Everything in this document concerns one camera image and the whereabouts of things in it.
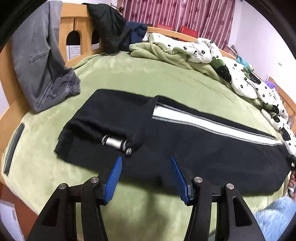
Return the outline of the person's right hand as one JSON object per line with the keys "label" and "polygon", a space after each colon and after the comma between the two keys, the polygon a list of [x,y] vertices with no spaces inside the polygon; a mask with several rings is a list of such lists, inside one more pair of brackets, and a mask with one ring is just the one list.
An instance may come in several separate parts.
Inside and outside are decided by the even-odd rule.
{"label": "person's right hand", "polygon": [[295,192],[295,171],[292,171],[288,181],[287,193],[289,196],[292,196],[294,192]]}

